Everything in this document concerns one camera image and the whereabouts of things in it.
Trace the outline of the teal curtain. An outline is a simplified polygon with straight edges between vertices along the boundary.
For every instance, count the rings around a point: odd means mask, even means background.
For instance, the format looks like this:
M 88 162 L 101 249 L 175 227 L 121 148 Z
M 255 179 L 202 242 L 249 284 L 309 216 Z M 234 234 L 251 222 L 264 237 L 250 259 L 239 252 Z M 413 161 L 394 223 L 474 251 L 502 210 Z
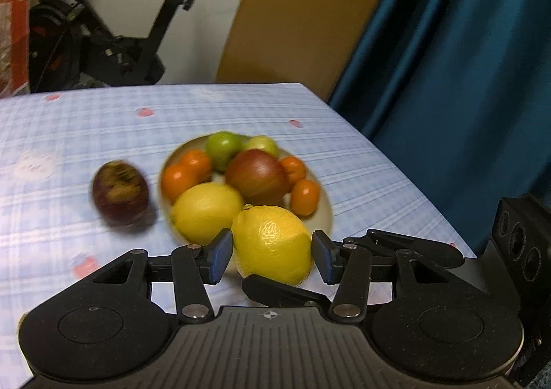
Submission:
M 380 0 L 330 104 L 480 252 L 550 199 L 550 0 Z

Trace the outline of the wooden door panel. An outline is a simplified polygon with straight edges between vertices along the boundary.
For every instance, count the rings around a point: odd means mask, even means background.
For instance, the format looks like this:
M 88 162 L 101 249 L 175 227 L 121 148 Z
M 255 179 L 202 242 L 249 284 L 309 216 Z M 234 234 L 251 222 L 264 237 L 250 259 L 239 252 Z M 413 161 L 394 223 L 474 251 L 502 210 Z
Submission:
M 300 83 L 326 100 L 379 0 L 241 0 L 218 83 Z

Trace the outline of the orange tangerine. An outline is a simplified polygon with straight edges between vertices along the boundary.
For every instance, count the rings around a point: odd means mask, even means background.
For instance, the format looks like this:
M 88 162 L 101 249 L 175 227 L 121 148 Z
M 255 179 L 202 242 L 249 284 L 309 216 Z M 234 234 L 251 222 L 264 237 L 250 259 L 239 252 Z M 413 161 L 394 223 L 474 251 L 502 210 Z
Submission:
M 212 179 L 213 168 L 211 158 L 201 149 L 192 149 L 185 152 L 179 160 L 197 179 L 199 183 Z

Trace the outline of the dark purple mangosteen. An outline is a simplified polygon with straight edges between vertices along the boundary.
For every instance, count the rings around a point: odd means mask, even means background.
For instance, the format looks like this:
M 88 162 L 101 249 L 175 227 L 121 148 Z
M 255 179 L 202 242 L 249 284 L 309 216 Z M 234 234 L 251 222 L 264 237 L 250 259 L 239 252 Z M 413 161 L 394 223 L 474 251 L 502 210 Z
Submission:
M 134 224 L 148 210 L 147 182 L 132 164 L 123 160 L 109 161 L 92 179 L 92 201 L 107 223 Z

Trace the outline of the blue plaid tablecloth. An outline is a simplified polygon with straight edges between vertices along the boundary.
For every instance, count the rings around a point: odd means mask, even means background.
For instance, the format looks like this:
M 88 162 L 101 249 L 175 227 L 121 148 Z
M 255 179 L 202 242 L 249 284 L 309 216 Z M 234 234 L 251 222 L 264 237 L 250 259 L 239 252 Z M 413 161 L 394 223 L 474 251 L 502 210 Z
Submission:
M 76 90 L 1 102 L 1 384 L 30 377 L 21 317 L 135 248 L 168 255 L 160 212 L 115 229 L 92 204 L 92 178 L 131 162 L 151 190 L 166 158 L 217 131 L 266 135 L 308 166 L 332 206 L 332 236 L 370 228 L 472 251 L 423 193 L 372 143 L 300 84 L 143 86 Z

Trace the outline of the light green apple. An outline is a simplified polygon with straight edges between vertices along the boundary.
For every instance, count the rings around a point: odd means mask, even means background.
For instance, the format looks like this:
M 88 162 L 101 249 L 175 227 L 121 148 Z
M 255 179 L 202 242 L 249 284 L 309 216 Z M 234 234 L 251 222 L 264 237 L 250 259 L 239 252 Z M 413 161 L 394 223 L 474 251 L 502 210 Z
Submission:
M 265 135 L 254 136 L 250 137 L 248 140 L 245 140 L 242 150 L 247 151 L 252 149 L 259 149 L 274 157 L 279 157 L 279 148 L 277 143 L 272 138 Z

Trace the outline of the black exercise bike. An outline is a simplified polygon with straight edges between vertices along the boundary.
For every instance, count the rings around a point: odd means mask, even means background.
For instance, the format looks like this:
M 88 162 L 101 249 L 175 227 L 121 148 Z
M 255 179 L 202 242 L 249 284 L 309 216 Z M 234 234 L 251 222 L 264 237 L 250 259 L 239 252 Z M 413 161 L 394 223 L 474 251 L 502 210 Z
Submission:
M 217 58 L 208 24 L 195 0 L 37 0 L 30 91 L 203 81 Z

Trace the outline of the red apple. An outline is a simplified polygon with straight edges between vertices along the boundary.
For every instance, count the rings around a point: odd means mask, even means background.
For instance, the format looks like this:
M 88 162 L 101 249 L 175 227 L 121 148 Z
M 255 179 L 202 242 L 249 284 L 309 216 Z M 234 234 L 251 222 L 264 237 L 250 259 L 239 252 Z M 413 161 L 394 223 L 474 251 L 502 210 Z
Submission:
M 226 169 L 224 182 L 236 189 L 245 202 L 254 205 L 279 204 L 290 191 L 283 166 L 260 149 L 237 154 Z

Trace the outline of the printed fabric backdrop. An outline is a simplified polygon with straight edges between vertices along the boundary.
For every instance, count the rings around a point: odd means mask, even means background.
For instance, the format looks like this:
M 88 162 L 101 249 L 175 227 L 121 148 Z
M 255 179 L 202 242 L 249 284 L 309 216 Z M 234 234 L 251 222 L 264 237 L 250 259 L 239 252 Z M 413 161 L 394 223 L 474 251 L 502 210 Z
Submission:
M 1 97 L 28 92 L 30 0 L 1 0 Z

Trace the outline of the large yellow lemon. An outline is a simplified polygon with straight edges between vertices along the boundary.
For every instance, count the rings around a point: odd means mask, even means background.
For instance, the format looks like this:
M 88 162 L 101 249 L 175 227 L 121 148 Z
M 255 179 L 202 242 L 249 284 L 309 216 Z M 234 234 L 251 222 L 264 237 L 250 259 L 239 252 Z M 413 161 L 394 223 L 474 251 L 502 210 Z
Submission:
M 300 285 L 313 266 L 311 234 L 292 212 L 274 205 L 249 206 L 232 222 L 235 266 L 286 285 Z

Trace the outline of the dark green apple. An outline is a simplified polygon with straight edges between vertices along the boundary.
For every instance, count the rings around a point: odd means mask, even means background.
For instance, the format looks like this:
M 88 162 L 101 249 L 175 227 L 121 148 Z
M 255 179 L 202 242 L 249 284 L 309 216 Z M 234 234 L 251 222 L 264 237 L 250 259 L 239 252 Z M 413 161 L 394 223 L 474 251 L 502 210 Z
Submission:
M 237 155 L 243 144 L 243 137 L 231 131 L 218 131 L 208 136 L 206 140 L 206 153 L 209 155 L 213 168 L 224 172 Z

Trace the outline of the small orange kumquat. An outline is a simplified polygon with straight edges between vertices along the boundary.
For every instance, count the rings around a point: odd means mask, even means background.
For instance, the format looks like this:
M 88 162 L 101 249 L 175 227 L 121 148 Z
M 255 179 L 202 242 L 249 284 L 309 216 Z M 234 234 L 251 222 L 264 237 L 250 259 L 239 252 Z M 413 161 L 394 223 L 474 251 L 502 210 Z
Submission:
M 193 169 L 180 163 L 167 166 L 160 181 L 164 197 L 171 204 L 174 204 L 182 193 L 198 183 L 199 180 Z

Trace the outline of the small orange mandarin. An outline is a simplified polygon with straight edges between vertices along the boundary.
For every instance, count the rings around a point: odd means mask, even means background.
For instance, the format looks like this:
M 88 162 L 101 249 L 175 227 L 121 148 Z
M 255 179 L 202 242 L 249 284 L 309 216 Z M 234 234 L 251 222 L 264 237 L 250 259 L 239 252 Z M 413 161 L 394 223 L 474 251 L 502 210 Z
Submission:
M 306 179 L 306 166 L 303 161 L 294 156 L 287 156 L 281 158 L 279 163 L 283 167 L 287 180 L 289 181 L 290 186 L 294 186 L 299 181 Z

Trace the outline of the beige round plate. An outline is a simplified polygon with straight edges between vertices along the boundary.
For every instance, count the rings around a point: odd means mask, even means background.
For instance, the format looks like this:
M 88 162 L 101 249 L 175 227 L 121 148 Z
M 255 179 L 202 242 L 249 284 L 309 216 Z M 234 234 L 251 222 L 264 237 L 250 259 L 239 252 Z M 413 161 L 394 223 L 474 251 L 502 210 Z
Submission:
M 187 244 L 188 241 L 185 238 L 185 236 L 181 235 L 180 232 L 174 227 L 172 220 L 170 218 L 172 203 L 170 201 L 170 198 L 166 198 L 164 195 L 164 189 L 162 184 L 164 171 L 165 171 L 165 168 L 167 168 L 168 166 L 178 163 L 181 157 L 189 150 L 200 149 L 202 151 L 206 151 L 207 139 L 210 135 L 211 134 L 209 133 L 207 135 L 195 137 L 190 139 L 190 141 L 180 144 L 175 150 L 173 150 L 166 157 L 166 159 L 164 160 L 163 166 L 160 168 L 159 177 L 157 179 L 158 206 L 160 211 L 164 215 L 165 222 L 167 224 L 167 227 L 169 228 L 172 238 L 177 243 Z M 280 144 L 278 144 L 278 158 L 281 160 L 281 158 L 288 157 L 288 156 L 298 157 L 297 154 L 287 151 L 287 149 L 283 148 Z M 316 229 L 323 229 L 329 235 L 332 233 L 332 227 L 333 227 L 333 212 L 332 212 L 332 205 L 331 205 L 329 196 L 324 186 L 322 185 L 322 183 L 307 166 L 306 166 L 306 179 L 318 185 L 319 205 L 316 211 L 312 213 L 310 217 L 301 218 L 303 221 L 303 224 L 306 226 L 306 228 L 308 228 L 308 230 L 311 233 Z M 215 182 L 218 184 L 224 184 L 224 174 L 219 173 L 217 171 L 213 171 L 212 182 Z M 290 193 L 287 194 L 278 205 L 287 210 L 290 210 Z M 228 268 L 224 273 L 224 276 L 225 275 L 231 276 L 232 278 L 243 278 L 235 253 L 233 253 L 232 255 Z

